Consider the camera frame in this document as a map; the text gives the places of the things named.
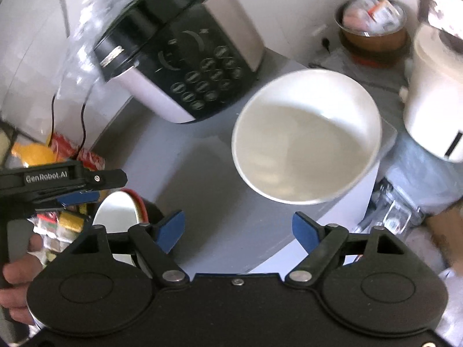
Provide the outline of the person's left hand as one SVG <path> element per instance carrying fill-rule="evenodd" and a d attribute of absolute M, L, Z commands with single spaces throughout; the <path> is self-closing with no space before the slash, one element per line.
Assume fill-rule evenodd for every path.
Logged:
<path fill-rule="evenodd" d="M 7 309 L 13 320 L 27 325 L 33 325 L 34 320 L 27 307 L 27 290 L 31 282 L 40 274 L 43 265 L 34 255 L 43 248 L 42 237 L 36 233 L 31 235 L 27 252 L 18 260 L 6 264 L 2 273 L 11 285 L 1 289 L 1 306 Z"/>

